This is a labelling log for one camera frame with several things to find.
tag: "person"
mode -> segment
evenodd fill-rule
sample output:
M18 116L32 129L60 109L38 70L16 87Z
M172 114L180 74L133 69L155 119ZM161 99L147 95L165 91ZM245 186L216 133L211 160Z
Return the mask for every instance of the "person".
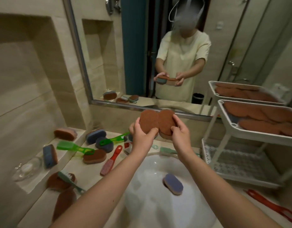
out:
M154 77L154 81L163 75L176 78L179 82L176 86L157 84L155 96L191 103L195 76L205 66L211 42L206 33L197 29L199 13L202 13L198 6L201 5L191 4L188 9L185 9L186 2L179 5L174 30L167 32L161 41L155 63L158 75Z
M224 228L280 228L258 207L235 191L192 150L189 130L174 115L177 127L172 127L172 143L179 160L193 177L207 203ZM133 134L132 152L108 175L91 187L62 214L50 228L101 228L118 204L134 173L150 150L158 129L145 134L140 118L130 126Z

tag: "hand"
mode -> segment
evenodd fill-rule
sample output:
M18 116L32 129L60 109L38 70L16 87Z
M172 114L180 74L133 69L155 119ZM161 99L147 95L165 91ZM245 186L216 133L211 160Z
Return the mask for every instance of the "hand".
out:
M167 73L167 72L161 72L161 73L159 73L157 76L155 76L154 78L153 78L153 80L154 81L157 81L157 77L159 77L159 76L166 76L166 77L169 77L169 74Z
M133 135L131 153L140 152L146 156L152 146L155 136L158 133L158 129L152 128L148 134L145 134L140 126L140 118L137 118L137 120L130 125L129 131Z
M183 162L184 157L187 154L193 153L190 143L190 133L187 126L178 118L177 115L173 115L173 119L176 122L176 126L171 127L172 130L172 143L175 150L178 152L178 158Z
M176 84L176 86L181 86L185 80L185 74L184 72L177 72L175 78L179 80L179 82Z

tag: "red brush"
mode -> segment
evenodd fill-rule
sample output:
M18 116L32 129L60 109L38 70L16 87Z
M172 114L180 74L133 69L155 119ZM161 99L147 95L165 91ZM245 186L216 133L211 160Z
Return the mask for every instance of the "red brush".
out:
M123 147L121 145L117 146L117 148L114 151L113 156L110 159L108 159L106 161L105 165L103 166L103 168L100 172L100 175L105 176L106 174L108 174L112 170L114 162L115 162L117 156L121 153L122 149L123 149Z
M249 189L246 191L246 193L249 196L251 196L253 199L256 199L258 202L276 211L277 213L285 217L288 221L292 222L292 211L290 211L289 209L268 201L265 197L263 197L262 195L260 195L258 192L254 190Z

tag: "yellow shirt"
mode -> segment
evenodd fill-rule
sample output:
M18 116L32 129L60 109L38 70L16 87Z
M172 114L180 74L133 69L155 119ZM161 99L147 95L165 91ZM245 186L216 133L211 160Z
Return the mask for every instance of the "yellow shirt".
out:
M157 58L164 60L170 78L177 72L189 70L197 59L207 61L211 42L206 33L197 31L190 38L182 38L179 31L169 31L161 41ZM171 101L191 102L195 77L184 80L182 86L156 85L156 97Z

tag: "light switch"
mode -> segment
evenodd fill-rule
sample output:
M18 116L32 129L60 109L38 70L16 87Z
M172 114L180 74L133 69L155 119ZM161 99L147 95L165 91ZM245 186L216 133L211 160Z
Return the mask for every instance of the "light switch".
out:
M218 21L217 22L217 26L216 26L216 30L222 30L223 25L224 25L224 22L223 21Z

